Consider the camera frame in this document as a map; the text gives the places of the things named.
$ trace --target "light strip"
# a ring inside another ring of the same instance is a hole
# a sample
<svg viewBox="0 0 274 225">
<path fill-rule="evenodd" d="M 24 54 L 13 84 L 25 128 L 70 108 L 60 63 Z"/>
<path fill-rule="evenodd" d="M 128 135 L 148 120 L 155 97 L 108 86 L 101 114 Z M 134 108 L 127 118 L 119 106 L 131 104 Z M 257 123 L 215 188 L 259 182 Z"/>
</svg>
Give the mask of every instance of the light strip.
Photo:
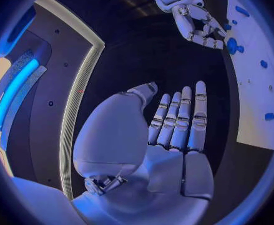
<svg viewBox="0 0 274 225">
<path fill-rule="evenodd" d="M 6 89 L 0 100 L 0 129 L 6 112 L 19 88 L 24 84 L 26 79 L 38 68 L 38 66 L 39 62 L 36 59 L 31 60 L 8 85 L 8 88 Z"/>
</svg>

